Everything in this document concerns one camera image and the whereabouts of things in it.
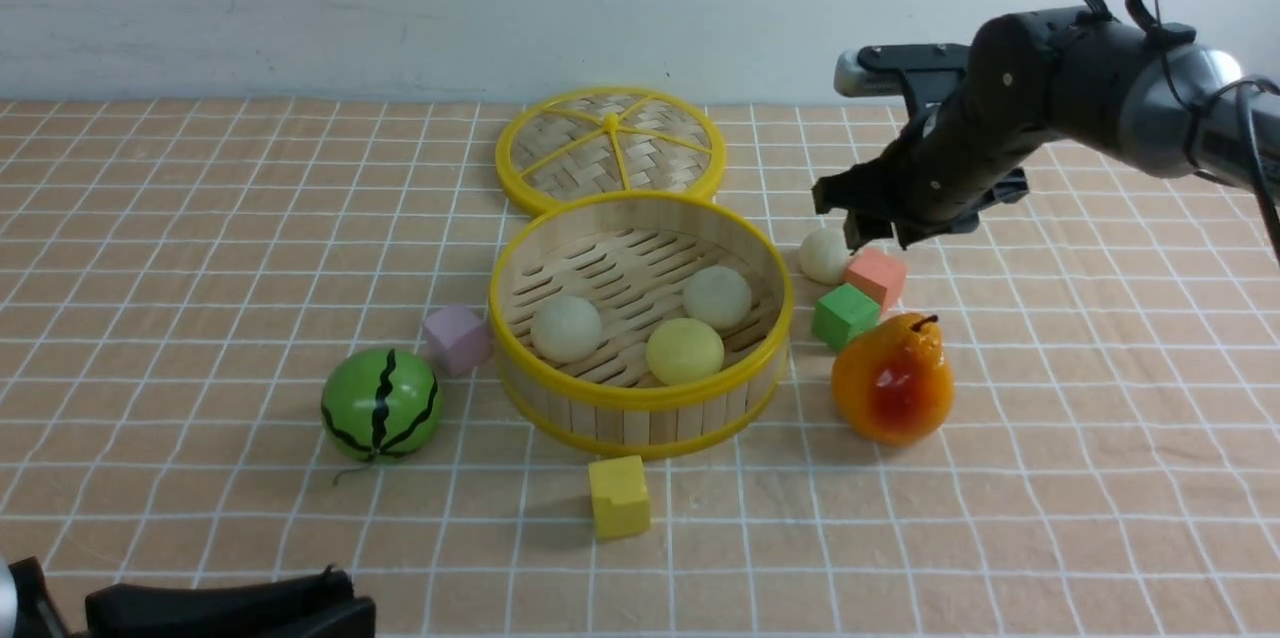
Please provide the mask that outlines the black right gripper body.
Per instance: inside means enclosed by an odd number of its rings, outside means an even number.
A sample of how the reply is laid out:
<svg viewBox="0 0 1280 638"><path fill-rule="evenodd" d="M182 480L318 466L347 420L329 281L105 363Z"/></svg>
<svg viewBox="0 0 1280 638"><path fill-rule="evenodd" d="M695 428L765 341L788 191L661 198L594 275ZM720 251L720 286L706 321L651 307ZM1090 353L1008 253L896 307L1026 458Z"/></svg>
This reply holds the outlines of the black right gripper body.
<svg viewBox="0 0 1280 638"><path fill-rule="evenodd" d="M877 234L901 223L973 232L978 215L1028 192L1021 164L1030 129L965 117L959 105L910 119L878 158L820 177L812 186L815 213L855 211L876 218Z"/></svg>

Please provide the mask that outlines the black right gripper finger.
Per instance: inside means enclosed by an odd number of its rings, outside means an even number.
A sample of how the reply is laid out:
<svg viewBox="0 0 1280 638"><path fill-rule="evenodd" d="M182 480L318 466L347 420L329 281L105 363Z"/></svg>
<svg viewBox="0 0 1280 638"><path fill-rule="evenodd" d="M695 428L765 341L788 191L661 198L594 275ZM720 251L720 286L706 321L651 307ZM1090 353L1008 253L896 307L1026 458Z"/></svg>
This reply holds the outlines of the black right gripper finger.
<svg viewBox="0 0 1280 638"><path fill-rule="evenodd" d="M872 241L876 241L876 218L847 211L845 217L845 243L849 251L858 252Z"/></svg>

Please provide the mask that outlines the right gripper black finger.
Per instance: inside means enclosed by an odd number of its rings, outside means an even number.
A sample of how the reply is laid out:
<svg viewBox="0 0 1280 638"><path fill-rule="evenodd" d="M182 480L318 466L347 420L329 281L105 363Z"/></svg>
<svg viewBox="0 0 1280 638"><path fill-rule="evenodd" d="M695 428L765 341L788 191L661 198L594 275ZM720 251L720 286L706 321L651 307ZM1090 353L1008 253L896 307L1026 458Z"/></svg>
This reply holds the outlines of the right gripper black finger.
<svg viewBox="0 0 1280 638"><path fill-rule="evenodd" d="M895 225L895 236L896 236L899 247L902 249L902 250L908 250L908 249L910 249L915 243L920 243L920 242L927 241L927 240L933 240L933 238L937 238L937 237L943 236L943 234L946 234L946 227L942 227L942 228L931 228L931 227L920 228L920 227L916 227L916 225L906 225L906 224L901 224L901 223L899 223L899 224Z"/></svg>

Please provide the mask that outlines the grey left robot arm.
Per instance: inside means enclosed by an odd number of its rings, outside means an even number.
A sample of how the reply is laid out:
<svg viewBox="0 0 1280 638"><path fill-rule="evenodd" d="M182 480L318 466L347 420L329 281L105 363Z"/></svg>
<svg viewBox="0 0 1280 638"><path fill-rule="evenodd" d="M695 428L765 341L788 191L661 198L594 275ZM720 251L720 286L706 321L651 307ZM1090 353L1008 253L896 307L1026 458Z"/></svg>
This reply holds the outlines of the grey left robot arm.
<svg viewBox="0 0 1280 638"><path fill-rule="evenodd" d="M5 637L73 637L35 557L1 570ZM84 597L82 637L374 637L378 609L333 566L283 582L211 589L114 584Z"/></svg>

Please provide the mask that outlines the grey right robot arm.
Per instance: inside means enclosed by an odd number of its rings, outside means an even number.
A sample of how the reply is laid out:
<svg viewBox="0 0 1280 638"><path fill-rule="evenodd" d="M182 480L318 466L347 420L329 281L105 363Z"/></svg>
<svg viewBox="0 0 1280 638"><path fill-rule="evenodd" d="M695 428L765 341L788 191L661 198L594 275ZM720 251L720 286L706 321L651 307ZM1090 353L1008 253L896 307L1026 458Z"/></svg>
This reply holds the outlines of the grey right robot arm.
<svg viewBox="0 0 1280 638"><path fill-rule="evenodd" d="M1244 190L1277 236L1277 83L1187 26L1146 31L1080 6L1006 14L969 45L847 51L835 88L900 96L909 113L878 158L812 187L815 213L844 213L851 250L975 231L1029 193L1024 161L1060 140L1162 181Z"/></svg>

